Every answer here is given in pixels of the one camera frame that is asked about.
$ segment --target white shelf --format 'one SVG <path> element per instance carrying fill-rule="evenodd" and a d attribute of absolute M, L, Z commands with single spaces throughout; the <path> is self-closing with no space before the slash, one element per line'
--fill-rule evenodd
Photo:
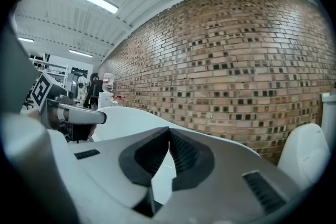
<path fill-rule="evenodd" d="M 67 66 L 61 66 L 61 65 L 57 65 L 55 63 L 50 63 L 50 62 L 46 62 L 46 61 L 42 61 L 42 60 L 37 60 L 37 59 L 33 59 L 33 58 L 30 58 L 30 60 L 33 63 L 43 63 L 44 65 L 51 66 L 51 67 L 58 67 L 58 68 L 64 68 L 64 69 L 68 68 Z"/>
<path fill-rule="evenodd" d="M 38 60 L 38 59 L 36 59 L 36 57 L 30 58 L 30 60 L 33 62 L 33 64 L 40 63 L 42 65 L 46 65 L 46 66 L 50 66 L 50 67 L 57 67 L 57 68 L 65 69 L 65 74 L 59 74 L 59 73 L 52 72 L 52 70 L 50 70 L 50 69 L 39 69 L 39 68 L 36 67 L 37 71 L 39 71 L 39 72 L 45 72 L 49 75 L 57 76 L 57 77 L 59 77 L 60 80 L 61 80 L 60 77 L 62 77 L 63 82 L 61 82 L 61 85 L 63 87 L 65 87 L 66 80 L 67 80 L 68 74 L 69 74 L 69 65 L 67 65 L 67 66 L 57 65 L 57 64 L 54 64 L 54 63 Z"/>

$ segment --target white wall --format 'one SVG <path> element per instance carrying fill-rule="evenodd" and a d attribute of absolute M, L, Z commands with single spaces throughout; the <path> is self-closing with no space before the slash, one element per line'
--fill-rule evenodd
<path fill-rule="evenodd" d="M 89 63 L 70 60 L 70 59 L 67 59 L 67 58 L 54 56 L 54 55 L 50 56 L 49 62 L 50 63 L 55 63 L 57 65 L 62 65 L 62 66 L 66 66 L 67 64 L 69 64 L 69 73 L 71 73 L 71 70 L 72 70 L 73 67 L 85 69 L 85 70 L 88 71 L 87 78 L 89 78 L 91 76 L 93 68 L 94 68 L 94 65 L 91 65 Z"/>

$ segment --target equipment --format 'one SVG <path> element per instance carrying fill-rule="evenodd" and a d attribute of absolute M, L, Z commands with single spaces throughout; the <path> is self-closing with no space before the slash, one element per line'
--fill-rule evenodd
<path fill-rule="evenodd" d="M 31 93 L 41 121 L 47 128 L 59 130 L 70 140 L 86 140 L 92 125 L 106 121 L 103 112 L 74 106 L 73 92 L 64 89 L 57 81 L 43 72 Z"/>

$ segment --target ceiling beam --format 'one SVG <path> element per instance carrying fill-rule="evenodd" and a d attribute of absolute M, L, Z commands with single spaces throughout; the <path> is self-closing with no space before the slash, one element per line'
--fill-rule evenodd
<path fill-rule="evenodd" d="M 108 48 L 108 49 L 113 47 L 113 44 L 108 44 L 104 41 L 101 41 L 101 40 L 96 39 L 94 37 L 90 37 L 88 35 L 82 35 L 82 33 L 79 33 L 79 32 L 74 31 L 72 29 L 68 29 L 67 27 L 52 24 L 50 22 L 44 22 L 42 20 L 32 19 L 32 18 L 28 18 L 28 17 L 24 17 L 24 16 L 17 16 L 16 21 L 17 21 L 18 26 L 20 26 L 20 24 L 25 24 L 25 25 L 28 25 L 28 26 L 29 25 L 30 26 L 35 25 L 37 27 L 48 28 L 50 30 L 59 31 L 61 33 L 65 33 L 67 35 L 71 35 L 71 36 L 76 37 L 78 39 L 83 39 L 85 41 L 92 42 L 94 44 L 97 44 L 99 46 L 103 46 L 103 47 Z"/>
<path fill-rule="evenodd" d="M 58 1 L 61 1 L 61 2 L 66 2 L 67 4 L 69 5 L 72 5 L 72 6 L 78 6 L 80 8 L 83 8 L 83 9 L 87 9 L 91 12 L 93 12 L 95 15 L 98 15 L 106 20 L 109 20 L 111 22 L 113 22 L 116 26 L 126 30 L 126 31 L 129 31 L 132 29 L 132 26 L 126 24 L 125 22 L 123 22 L 121 19 L 119 19 L 116 15 L 114 14 L 110 14 L 108 13 L 108 11 L 103 11 L 100 7 L 90 3 L 90 2 L 87 2 L 85 0 L 58 0 Z"/>

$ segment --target metal rack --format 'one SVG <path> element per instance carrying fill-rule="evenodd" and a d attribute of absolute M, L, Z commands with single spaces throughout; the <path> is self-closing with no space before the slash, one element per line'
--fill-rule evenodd
<path fill-rule="evenodd" d="M 37 68 L 37 70 L 39 72 L 46 72 L 47 74 L 53 76 L 54 78 L 62 80 L 61 85 L 63 87 L 65 87 L 65 84 L 66 84 L 66 81 L 67 81 L 67 78 L 68 78 L 68 74 L 69 74 L 69 65 L 66 65 L 66 66 L 57 65 L 55 63 L 50 63 L 50 62 L 38 60 L 38 59 L 36 59 L 36 57 L 30 58 L 30 60 L 32 61 L 33 64 L 39 63 L 43 66 L 43 68 Z M 63 71 L 64 74 L 59 73 L 60 71 L 58 69 L 64 69 L 64 71 Z"/>

